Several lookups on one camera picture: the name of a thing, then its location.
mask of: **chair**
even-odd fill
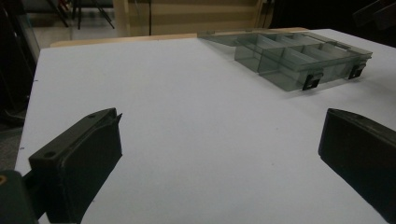
[[[82,7],[97,7],[103,17],[108,21],[111,27],[114,29],[111,19],[108,17],[107,13],[103,10],[103,7],[113,7],[113,2],[111,0],[101,0],[100,3],[97,0],[73,0],[73,14],[72,19],[76,16],[76,8],[78,7],[78,29],[81,25],[81,8]]]
[[[69,27],[66,22],[66,13],[59,5],[58,0],[22,0],[26,12],[41,13],[55,12],[65,27]]]

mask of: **plastic organizer box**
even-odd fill
[[[235,46],[235,60],[284,91],[309,90],[319,83],[361,75],[372,52],[303,33],[206,35]]]

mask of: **black latch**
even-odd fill
[[[329,109],[318,153],[387,222],[396,223],[395,131],[361,115]]]
[[[80,223],[122,156],[115,108],[81,119],[29,158],[24,177],[0,171],[0,224]]]
[[[306,77],[303,91],[313,89],[318,86],[320,79],[323,77],[323,73],[311,74]]]
[[[365,63],[353,66],[352,71],[350,72],[348,79],[359,77],[361,75],[361,72],[363,71],[363,68],[365,66],[366,66]]]

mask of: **white tabletop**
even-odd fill
[[[83,223],[386,223],[318,144],[329,107],[396,129],[396,49],[313,32],[373,59],[357,79],[285,92],[232,48],[196,38],[43,49],[16,170],[79,119],[116,107],[123,157]]]

